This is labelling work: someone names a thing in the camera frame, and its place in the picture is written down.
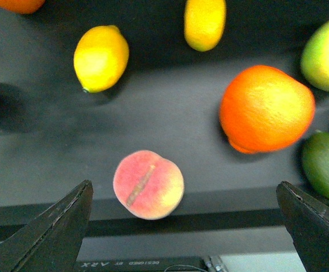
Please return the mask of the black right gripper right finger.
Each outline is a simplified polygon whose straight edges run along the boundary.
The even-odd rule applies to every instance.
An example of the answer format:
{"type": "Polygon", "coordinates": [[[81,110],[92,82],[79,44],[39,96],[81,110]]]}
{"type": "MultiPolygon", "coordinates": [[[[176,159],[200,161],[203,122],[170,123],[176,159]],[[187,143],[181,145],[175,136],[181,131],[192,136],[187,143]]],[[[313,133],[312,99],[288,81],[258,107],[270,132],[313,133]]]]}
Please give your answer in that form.
{"type": "Polygon", "coordinates": [[[276,188],[285,227],[306,271],[329,271],[329,207],[287,181],[276,188]]]}

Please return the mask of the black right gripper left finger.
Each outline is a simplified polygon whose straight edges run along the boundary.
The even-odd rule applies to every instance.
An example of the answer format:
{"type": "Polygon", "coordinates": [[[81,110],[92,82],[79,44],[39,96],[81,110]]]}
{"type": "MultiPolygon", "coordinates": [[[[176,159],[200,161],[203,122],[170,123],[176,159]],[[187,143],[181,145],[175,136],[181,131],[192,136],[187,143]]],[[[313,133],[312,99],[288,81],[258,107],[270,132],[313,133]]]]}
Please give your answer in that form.
{"type": "Polygon", "coordinates": [[[0,243],[0,271],[73,271],[91,213],[85,180],[0,243]]]}

